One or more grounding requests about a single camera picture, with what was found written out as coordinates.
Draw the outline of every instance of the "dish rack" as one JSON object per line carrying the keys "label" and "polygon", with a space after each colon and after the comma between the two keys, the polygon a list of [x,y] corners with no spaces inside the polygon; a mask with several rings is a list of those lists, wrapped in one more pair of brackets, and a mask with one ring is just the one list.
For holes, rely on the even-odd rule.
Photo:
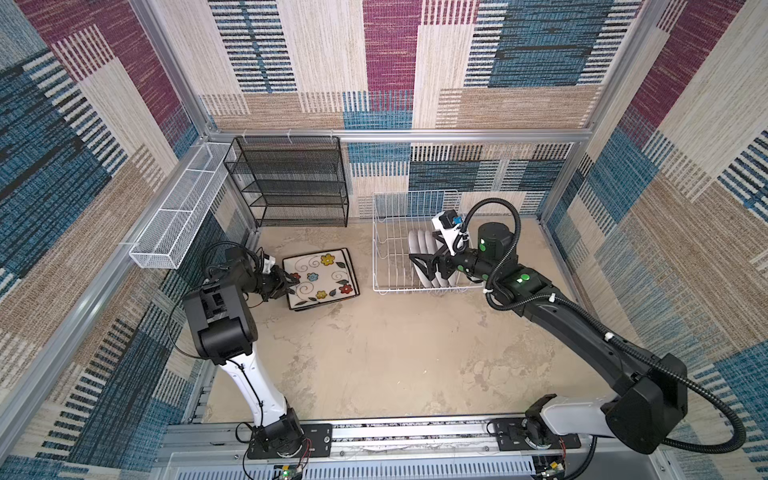
{"label": "dish rack", "polygon": [[419,190],[376,192],[372,196],[373,220],[373,290],[389,292],[466,291],[482,288],[459,274],[455,286],[424,286],[416,267],[408,258],[411,230],[432,234],[432,217],[444,210],[459,215],[462,195],[457,190]]}

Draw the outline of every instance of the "square plate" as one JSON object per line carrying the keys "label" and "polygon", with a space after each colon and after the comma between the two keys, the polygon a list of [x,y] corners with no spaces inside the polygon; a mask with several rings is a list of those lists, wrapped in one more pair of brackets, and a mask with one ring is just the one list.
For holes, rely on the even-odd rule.
{"label": "square plate", "polygon": [[346,248],[283,259],[283,270],[299,280],[286,295],[291,310],[306,310],[360,294],[352,258]]}

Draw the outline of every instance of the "patterned wallpaper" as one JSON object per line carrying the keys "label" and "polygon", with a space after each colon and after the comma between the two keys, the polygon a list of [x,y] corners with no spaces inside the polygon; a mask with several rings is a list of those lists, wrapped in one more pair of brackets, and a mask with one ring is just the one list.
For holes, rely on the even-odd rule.
{"label": "patterned wallpaper", "polygon": [[[0,18],[2,401],[197,132],[127,0],[0,0]],[[134,268],[0,478],[148,471],[200,368],[170,353],[170,308],[200,282],[200,248],[245,233],[222,190],[181,269]]]}
{"label": "patterned wallpaper", "polygon": [[2,400],[196,132],[127,0],[0,17]]}
{"label": "patterned wallpaper", "polygon": [[581,127],[641,0],[153,0],[222,129]]}
{"label": "patterned wallpaper", "polygon": [[[688,478],[768,472],[768,3],[673,0],[548,221],[601,320],[744,420],[729,455],[675,454]],[[716,443],[698,396],[673,435]]]}

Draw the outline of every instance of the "beige textured floor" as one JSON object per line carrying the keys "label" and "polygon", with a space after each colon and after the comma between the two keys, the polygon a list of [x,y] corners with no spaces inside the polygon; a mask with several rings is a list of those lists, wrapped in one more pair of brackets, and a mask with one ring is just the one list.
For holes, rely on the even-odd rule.
{"label": "beige textured floor", "polygon": [[[490,220],[476,217],[473,230],[481,219]],[[567,293],[537,221],[523,222],[520,261]],[[259,356],[301,419],[520,412],[547,393],[610,392],[552,335],[491,310],[479,290],[374,292],[370,223],[268,227],[260,245],[279,261],[347,247],[361,289],[354,299],[304,312],[289,311],[285,299],[253,309]],[[217,375],[204,420],[250,419],[232,380]]]}

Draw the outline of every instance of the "metal shelf rack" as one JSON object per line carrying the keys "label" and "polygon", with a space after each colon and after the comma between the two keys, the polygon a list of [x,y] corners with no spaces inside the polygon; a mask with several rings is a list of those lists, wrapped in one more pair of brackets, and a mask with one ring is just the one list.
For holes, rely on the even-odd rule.
{"label": "metal shelf rack", "polygon": [[261,226],[346,227],[337,137],[235,137],[224,162]]}

